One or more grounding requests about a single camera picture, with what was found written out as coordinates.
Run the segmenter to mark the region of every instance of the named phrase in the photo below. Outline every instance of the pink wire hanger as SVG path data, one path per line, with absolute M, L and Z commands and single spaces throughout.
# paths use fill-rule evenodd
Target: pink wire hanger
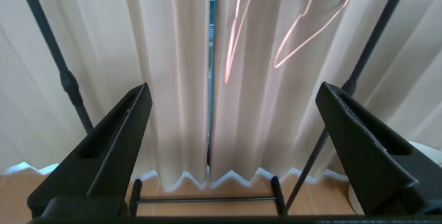
M 316 36 L 318 36 L 322 31 L 324 31 L 326 29 L 326 27 L 328 27 L 328 25 L 333 21 L 333 19 L 335 19 L 338 14 L 343 10 L 343 8 L 348 4 L 349 0 L 345 0 L 344 3 L 342 4 L 342 6 L 339 8 L 338 11 L 336 11 L 336 13 L 329 19 L 329 21 L 327 23 L 325 23 L 325 25 L 320 28 L 318 31 L 316 31 L 312 36 L 310 36 L 309 38 L 307 38 L 303 43 L 301 43 L 298 47 L 296 47 L 293 51 L 291 51 L 286 57 L 284 57 L 284 59 L 282 59 L 280 62 L 278 62 L 278 58 L 280 56 L 281 50 L 284 47 L 285 43 L 287 42 L 288 38 L 290 37 L 290 35 L 292 34 L 292 32 L 294 31 L 295 27 L 298 25 L 298 22 L 300 19 L 302 19 L 303 17 L 305 17 L 305 15 L 307 15 L 307 13 L 309 12 L 311 3 L 313 0 L 309 0 L 307 3 L 307 6 L 305 7 L 304 12 L 301 15 L 298 15 L 295 19 L 295 21 L 293 22 L 293 24 L 291 25 L 289 31 L 287 31 L 287 34 L 285 35 L 284 39 L 281 42 L 281 45 L 279 45 L 278 51 L 276 52 L 275 58 L 273 59 L 273 67 L 274 68 L 279 68 L 282 64 L 284 64 L 284 62 L 286 62 L 290 57 L 292 57 L 293 55 L 295 55 L 303 46 L 305 46 L 306 44 L 309 43 L 309 41 L 311 41 L 313 38 L 315 38 Z
M 238 21 L 238 13 L 240 11 L 240 0 L 236 0 L 236 8 L 235 8 L 235 19 L 232 23 L 232 28 L 230 32 L 229 38 L 229 47 L 227 50 L 227 59 L 226 59 L 226 68 L 224 72 L 224 83 L 229 81 L 230 70 L 233 63 L 233 58 L 235 57 L 236 44 L 238 43 L 238 37 L 241 33 L 242 24 L 244 23 L 244 19 L 247 14 L 247 10 L 249 9 L 250 0 L 247 1 L 246 8 L 244 9 L 244 14 L 242 15 L 240 26 L 238 27 L 238 33 L 235 34 L 235 28 Z

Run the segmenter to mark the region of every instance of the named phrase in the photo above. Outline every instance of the beige curtain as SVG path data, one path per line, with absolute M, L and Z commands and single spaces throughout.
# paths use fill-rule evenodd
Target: beige curtain
M 282 55 L 319 29 L 343 0 L 315 0 Z M 230 80 L 223 75 L 236 0 L 218 0 L 211 179 L 259 167 L 281 177 L 302 169 L 324 128 L 314 98 L 321 82 L 341 86 L 387 0 L 350 0 L 339 18 L 278 69 L 282 38 L 307 0 L 251 0 Z M 240 16 L 246 0 L 242 0 Z M 441 0 L 401 0 L 364 70 L 356 99 L 406 138 L 438 149 L 442 121 Z M 312 176 L 335 156 L 327 142 Z
M 209 0 L 40 0 L 97 124 L 148 82 L 134 176 L 206 177 Z M 85 136 L 25 0 L 0 0 L 0 170 L 60 162 Z

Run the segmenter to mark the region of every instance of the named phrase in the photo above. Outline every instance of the brown floor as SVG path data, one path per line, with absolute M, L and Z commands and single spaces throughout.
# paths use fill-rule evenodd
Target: brown floor
M 18 174 L 0 176 L 0 220 L 3 223 L 26 223 L 30 220 L 30 211 L 26 199 L 32 190 L 45 177 L 33 170 Z M 290 195 L 297 180 L 288 176 L 282 182 L 282 193 L 285 199 Z M 354 214 L 347 198 L 348 182 L 324 178 L 316 184 L 304 184 L 294 201 L 289 214 Z M 143 182 L 142 196 L 256 196 L 271 194 L 270 182 L 257 177 L 252 186 L 244 188 L 234 179 L 224 182 L 215 189 L 200 191 L 190 179 L 185 178 L 174 192 L 165 192 L 157 178 Z M 276 215 L 272 201 L 236 202 L 236 203 L 162 203 L 140 205 L 138 216 L 247 216 Z

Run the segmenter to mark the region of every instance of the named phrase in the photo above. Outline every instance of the curtain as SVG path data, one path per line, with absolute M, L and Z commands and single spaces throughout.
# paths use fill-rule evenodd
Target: curtain
M 209 0 L 40 0 L 93 124 L 148 82 L 153 109 L 134 176 L 204 182 Z M 86 135 L 26 0 L 0 0 L 0 169 L 61 160 Z
M 282 57 L 309 38 L 344 0 L 314 0 Z M 279 177 L 302 169 L 324 128 L 314 98 L 320 83 L 342 86 L 387 0 L 350 0 L 328 28 L 280 68 L 273 57 L 308 0 L 251 0 L 229 82 L 224 70 L 236 0 L 218 0 L 211 127 L 211 180 L 258 168 Z M 239 19 L 247 0 L 240 0 Z M 442 148 L 441 0 L 401 0 L 358 81 L 355 98 L 405 138 Z M 311 175 L 336 152 L 330 140 Z
M 350 0 L 319 36 L 281 67 L 272 59 L 308 0 L 251 0 L 224 83 L 236 0 L 216 0 L 213 108 L 209 109 L 209 0 L 40 0 L 93 124 L 129 89 L 148 82 L 153 110 L 133 176 L 198 183 L 230 171 L 302 169 L 324 124 L 321 82 L 342 85 L 387 0 Z M 344 0 L 314 0 L 282 56 L 318 30 Z M 240 14 L 247 0 L 240 0 Z M 442 0 L 401 0 L 355 98 L 408 140 L 442 150 Z M 42 168 L 86 135 L 26 0 L 0 0 L 0 170 Z M 210 177 L 207 133 L 210 125 Z M 312 176 L 335 158 L 327 141 Z

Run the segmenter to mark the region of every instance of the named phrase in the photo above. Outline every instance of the curtain fold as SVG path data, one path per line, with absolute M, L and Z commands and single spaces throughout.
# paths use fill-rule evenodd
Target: curtain fold
M 40 2 L 94 124 L 148 82 L 153 110 L 133 176 L 154 169 L 172 185 L 188 171 L 204 182 L 209 0 Z M 1 0 L 0 12 L 0 169 L 60 162 L 85 132 L 26 1 Z
M 228 84 L 224 69 L 236 0 L 218 0 L 215 38 L 211 179 L 235 171 L 247 180 L 259 167 L 282 177 L 302 169 L 324 128 L 314 103 L 321 82 L 342 86 L 387 0 L 350 0 L 319 36 L 274 69 L 273 57 L 308 0 L 251 0 Z M 309 38 L 344 0 L 313 0 L 280 60 Z M 245 0 L 240 1 L 240 18 Z M 401 0 L 363 72 L 356 99 L 406 138 L 441 143 L 439 0 Z M 335 156 L 327 142 L 312 176 Z

